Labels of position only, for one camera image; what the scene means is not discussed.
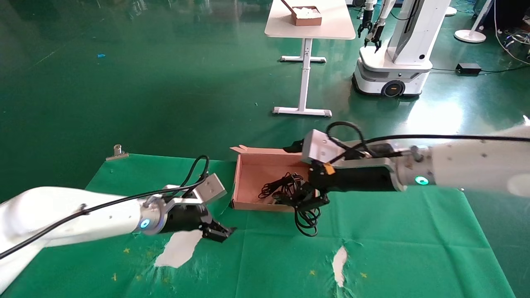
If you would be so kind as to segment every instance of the black cable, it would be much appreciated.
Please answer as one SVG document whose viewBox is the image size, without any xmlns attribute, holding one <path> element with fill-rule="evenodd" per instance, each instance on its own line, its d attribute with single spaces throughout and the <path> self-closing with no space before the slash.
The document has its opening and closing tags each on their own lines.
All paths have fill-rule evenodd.
<svg viewBox="0 0 530 298">
<path fill-rule="evenodd" d="M 303 183 L 303 177 L 294 173 L 291 174 L 287 172 L 285 176 L 282 178 L 273 181 L 271 183 L 266 183 L 263 188 L 261 189 L 261 193 L 258 195 L 258 198 L 265 199 L 268 196 L 272 195 L 275 199 L 277 198 L 287 198 L 289 202 L 287 201 L 279 201 L 280 203 L 283 203 L 285 205 L 288 205 L 293 200 L 293 195 L 298 190 L 298 188 Z M 305 236 L 308 237 L 315 237 L 318 234 L 318 229 L 316 228 L 316 225 L 319 222 L 320 217 L 320 208 L 315 208 L 311 211 L 300 211 L 298 208 L 293 206 L 295 204 L 289 204 L 289 206 L 294 207 L 295 209 L 295 225 L 296 228 Z M 304 230 L 307 229 L 313 229 L 313 233 L 305 232 Z"/>
<path fill-rule="evenodd" d="M 500 70 L 500 71 L 480 71 L 480 72 L 484 72 L 483 74 L 479 74 L 479 75 L 487 75 L 487 74 L 498 74 L 498 73 L 504 73 L 504 72 L 511 72 L 511 71 L 516 71 L 516 70 L 519 70 L 519 69 L 522 69 L 522 68 L 527 68 L 527 67 L 530 67 L 530 65 L 523 65 L 523 66 L 519 66 L 519 67 L 514 67 L 514 68 L 508 68 L 508 69 L 503 69 L 503 70 Z M 437 71 L 448 71 L 448 72 L 459 72 L 457 69 L 444 69 L 444 68 L 431 68 L 431 69 L 434 69 L 434 70 L 437 70 Z"/>
<path fill-rule="evenodd" d="M 208 156 L 206 155 L 201 155 L 199 156 L 197 159 L 195 159 L 195 161 L 193 162 L 193 165 L 191 166 L 191 169 L 190 169 L 190 172 L 188 173 L 188 176 L 186 177 L 185 181 L 180 185 L 180 186 L 184 186 L 188 180 L 190 179 L 191 177 L 191 174 L 193 173 L 193 170 L 195 169 L 195 166 L 197 165 L 197 163 L 199 162 L 199 160 L 201 159 L 205 159 L 205 163 L 204 163 L 204 168 L 202 170 L 202 173 L 201 175 L 199 176 L 199 179 L 197 179 L 196 183 L 199 182 L 200 180 L 203 180 L 203 179 L 206 179 L 208 177 L 208 168 L 210 166 L 210 158 L 208 158 Z M 195 189 L 195 187 L 193 188 L 189 188 L 183 195 L 182 197 L 183 198 L 187 198 L 191 195 L 191 193 L 193 192 L 193 190 Z"/>
<path fill-rule="evenodd" d="M 295 225 L 296 228 L 302 233 L 303 235 L 307 237 L 315 237 L 319 230 L 316 227 L 316 225 L 319 223 L 319 217 L 320 217 L 320 208 L 315 208 L 315 212 L 313 211 L 305 211 L 301 212 L 295 208 Z M 301 223 L 299 217 L 301 217 L 306 224 Z M 307 233 L 303 229 L 313 229 L 313 233 Z"/>
<path fill-rule="evenodd" d="M 478 139 L 478 140 L 488 140 L 488 141 L 510 141 L 510 142 L 529 142 L 530 138 L 523 137 L 508 137 L 508 136 L 472 136 L 472 135 L 391 135 L 384 137 L 372 138 L 366 141 L 366 144 L 387 141 L 391 139 L 414 139 L 414 138 L 428 138 L 428 139 Z M 334 163 L 337 160 L 345 157 L 348 153 L 355 151 L 363 147 L 363 144 L 357 144 L 352 146 L 350 149 L 344 151 L 342 154 L 337 155 L 329 161 L 329 163 Z"/>
<path fill-rule="evenodd" d="M 331 128 L 335 127 L 335 126 L 347 126 L 347 127 L 351 127 L 353 128 L 357 134 L 359 135 L 359 139 L 360 139 L 360 145 L 364 148 L 364 150 L 368 153 L 370 153 L 372 156 L 373 155 L 373 152 L 370 151 L 370 149 L 368 149 L 368 146 L 366 146 L 366 141 L 364 139 L 364 136 L 363 136 L 363 133 L 361 132 L 361 130 L 359 129 L 359 127 L 357 127 L 357 125 L 351 123 L 351 122 L 347 122 L 347 121 L 335 121 L 333 122 L 332 124 L 329 124 L 328 127 L 326 127 L 326 136 L 328 137 L 328 139 L 330 141 L 332 141 L 333 143 L 335 143 L 337 146 L 341 147 L 342 149 L 344 150 L 348 150 L 350 149 L 349 146 L 347 146 L 346 144 L 343 144 L 342 142 L 340 142 L 339 140 L 335 139 L 334 137 L 332 137 L 330 135 L 330 131 L 331 131 Z"/>
<path fill-rule="evenodd" d="M 261 193 L 258 195 L 258 198 L 265 199 L 268 196 L 272 195 L 278 188 L 281 187 L 281 192 L 286 193 L 289 197 L 291 197 L 296 189 L 292 189 L 293 186 L 299 184 L 298 182 L 302 181 L 303 177 L 294 173 L 291 174 L 287 172 L 285 176 L 282 178 L 271 182 L 266 183 L 261 188 Z"/>
<path fill-rule="evenodd" d="M 392 10 L 390 10 L 390 14 L 396 19 L 396 20 L 400 20 L 400 21 L 408 21 L 410 20 L 411 18 L 413 18 L 416 13 L 418 12 L 418 9 L 419 9 L 419 5 L 416 5 L 416 9 L 414 10 L 414 12 L 406 19 L 400 19 L 399 17 L 395 16 L 394 13 L 392 12 Z"/>
<path fill-rule="evenodd" d="M 530 67 L 530 65 L 523 65 L 523 66 L 519 66 L 519 67 L 503 69 L 501 71 L 482 71 L 482 72 L 485 72 L 485 74 L 479 74 L 479 75 L 499 74 L 499 73 L 504 73 L 504 72 L 516 71 L 516 70 L 519 70 L 519 69 L 522 69 L 522 68 L 528 68 L 528 67 Z"/>
<path fill-rule="evenodd" d="M 197 164 L 197 162 L 203 158 L 203 156 L 205 155 L 201 155 L 199 158 L 196 159 L 196 161 L 193 163 L 194 165 Z M 191 173 L 193 172 L 193 166 L 190 170 L 190 173 L 188 174 L 188 176 L 191 176 Z M 197 187 L 198 185 L 200 185 L 201 183 L 204 182 L 204 180 L 206 179 L 206 177 L 204 177 L 203 179 L 189 185 L 189 186 L 180 186 L 180 187 L 176 187 L 176 188 L 169 188 L 169 189 L 160 189 L 160 190 L 154 190 L 154 191 L 148 191 L 148 192 L 144 192 L 143 194 L 139 194 L 139 195 L 134 195 L 134 196 L 129 196 L 129 197 L 125 197 L 125 198 L 121 198 L 121 199 L 117 199 L 117 200 L 114 200 L 114 201 L 110 201 L 110 202 L 107 202 L 107 203 L 104 203 L 104 204 L 101 204 L 101 205 L 97 205 L 97 206 L 94 206 L 94 207 L 90 207 L 90 208 L 86 208 L 86 209 L 83 209 L 83 210 L 80 210 L 72 215 L 69 215 L 61 220 L 58 220 L 57 222 L 54 222 L 52 223 L 51 225 L 47 226 L 46 228 L 42 229 L 41 231 L 39 231 L 38 233 L 36 233 L 35 235 L 29 237 L 28 239 L 18 243 L 17 245 L 9 248 L 8 250 L 6 251 L 3 251 L 2 253 L 0 253 L 0 260 L 19 251 L 20 249 L 30 245 L 31 243 L 35 242 L 36 240 L 38 240 L 39 238 L 43 237 L 44 235 L 46 235 L 47 233 L 51 232 L 53 229 L 59 227 L 60 225 L 64 224 L 64 223 L 67 223 L 75 218 L 78 218 L 82 215 L 88 215 L 90 214 L 90 212 L 94 212 L 96 210 L 99 210 L 99 209 L 103 209 L 105 207 L 109 207 L 109 206 L 112 206 L 112 205 L 116 205 L 116 204 L 119 204 L 119 203 L 123 203 L 123 202 L 126 202 L 126 201 L 130 201 L 130 200 L 135 200 L 135 199 L 140 199 L 140 198 L 143 198 L 143 197 L 147 197 L 147 196 L 152 196 L 152 195 L 157 195 L 157 194 L 167 194 L 169 192 L 179 192 L 181 190 L 186 190 L 186 189 L 190 189 L 190 188 L 195 188 Z"/>
</svg>

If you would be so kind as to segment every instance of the table leg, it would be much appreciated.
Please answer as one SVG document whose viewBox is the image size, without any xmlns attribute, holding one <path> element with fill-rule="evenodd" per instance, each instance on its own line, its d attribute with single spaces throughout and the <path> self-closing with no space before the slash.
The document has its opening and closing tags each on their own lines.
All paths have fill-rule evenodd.
<svg viewBox="0 0 530 298">
<path fill-rule="evenodd" d="M 305 38 L 302 39 L 302 49 L 300 50 L 300 56 L 281 56 L 281 62 L 301 62 L 304 56 Z M 326 62 L 326 57 L 311 57 L 311 62 Z"/>
<path fill-rule="evenodd" d="M 309 87 L 309 71 L 311 69 L 311 47 L 313 45 L 312 38 L 303 39 L 304 50 L 302 51 L 302 84 L 300 86 L 300 100 L 298 102 L 298 108 L 283 108 L 274 107 L 273 113 L 284 113 L 284 114 L 298 114 L 298 115 L 314 115 L 314 116 L 327 116 L 331 117 L 330 110 L 316 110 L 306 109 L 305 105 L 307 102 L 307 88 Z"/>
</svg>

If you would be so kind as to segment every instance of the metal clip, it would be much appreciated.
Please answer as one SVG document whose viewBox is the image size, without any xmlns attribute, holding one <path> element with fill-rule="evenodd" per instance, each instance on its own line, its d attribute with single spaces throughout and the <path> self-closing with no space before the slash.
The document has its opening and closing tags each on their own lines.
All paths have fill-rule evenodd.
<svg viewBox="0 0 530 298">
<path fill-rule="evenodd" d="M 110 161 L 110 160 L 117 160 L 117 159 L 123 159 L 123 158 L 129 157 L 129 153 L 124 152 L 121 149 L 120 144 L 114 145 L 113 149 L 114 149 L 114 155 L 107 157 L 105 160 Z"/>
</svg>

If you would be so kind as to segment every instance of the small blue object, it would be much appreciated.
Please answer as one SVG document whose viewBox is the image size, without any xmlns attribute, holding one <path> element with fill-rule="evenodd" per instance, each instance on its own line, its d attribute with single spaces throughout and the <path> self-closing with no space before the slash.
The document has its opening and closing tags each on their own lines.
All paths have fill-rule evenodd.
<svg viewBox="0 0 530 298">
<path fill-rule="evenodd" d="M 144 219 L 142 223 L 140 223 L 140 228 L 145 229 L 149 225 L 150 222 L 151 221 L 148 218 Z"/>
<path fill-rule="evenodd" d="M 419 185 L 427 185 L 427 184 L 429 184 L 429 180 L 427 180 L 427 178 L 425 178 L 423 176 L 416 176 L 416 178 L 414 180 Z"/>
</svg>

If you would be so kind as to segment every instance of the cardboard box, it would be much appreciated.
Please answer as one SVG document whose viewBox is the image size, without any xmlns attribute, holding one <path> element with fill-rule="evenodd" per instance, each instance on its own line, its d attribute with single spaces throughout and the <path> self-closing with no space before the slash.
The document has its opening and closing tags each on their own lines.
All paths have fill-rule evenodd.
<svg viewBox="0 0 530 298">
<path fill-rule="evenodd" d="M 272 196 L 258 198 L 263 185 L 297 173 L 307 180 L 309 164 L 302 162 L 301 153 L 287 153 L 283 149 L 231 147 L 239 152 L 234 178 L 232 206 L 238 210 L 294 212 L 290 206 L 275 204 Z"/>
<path fill-rule="evenodd" d="M 285 6 L 291 11 L 291 18 L 295 26 L 320 26 L 322 24 L 322 15 L 316 6 L 290 6 L 285 0 L 281 0 Z M 317 17 L 302 18 L 296 14 L 295 8 L 308 8 L 317 13 Z"/>
</svg>

